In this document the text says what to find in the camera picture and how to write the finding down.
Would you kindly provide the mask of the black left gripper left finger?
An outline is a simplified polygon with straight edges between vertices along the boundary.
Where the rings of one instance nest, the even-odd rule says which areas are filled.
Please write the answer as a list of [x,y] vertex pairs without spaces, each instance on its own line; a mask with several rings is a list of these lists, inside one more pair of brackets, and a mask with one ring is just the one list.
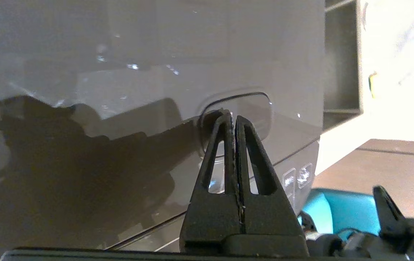
[[[179,234],[184,253],[221,253],[222,243],[241,232],[240,199],[235,167],[235,139],[228,110],[214,113],[208,146]],[[224,193],[209,192],[220,142],[224,146]]]

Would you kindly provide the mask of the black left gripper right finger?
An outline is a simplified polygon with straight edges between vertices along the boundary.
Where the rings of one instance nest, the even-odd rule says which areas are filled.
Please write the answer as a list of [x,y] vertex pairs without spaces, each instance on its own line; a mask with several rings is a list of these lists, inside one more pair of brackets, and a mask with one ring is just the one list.
[[252,123],[238,116],[235,167],[240,233],[235,254],[308,254],[303,230]]

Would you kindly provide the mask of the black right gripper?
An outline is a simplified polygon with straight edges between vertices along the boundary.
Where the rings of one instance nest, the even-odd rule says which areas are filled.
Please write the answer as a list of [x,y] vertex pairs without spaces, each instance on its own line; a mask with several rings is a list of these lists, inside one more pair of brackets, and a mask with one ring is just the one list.
[[374,261],[414,261],[414,218],[405,218],[383,186],[373,187],[381,230],[365,234],[359,250]]

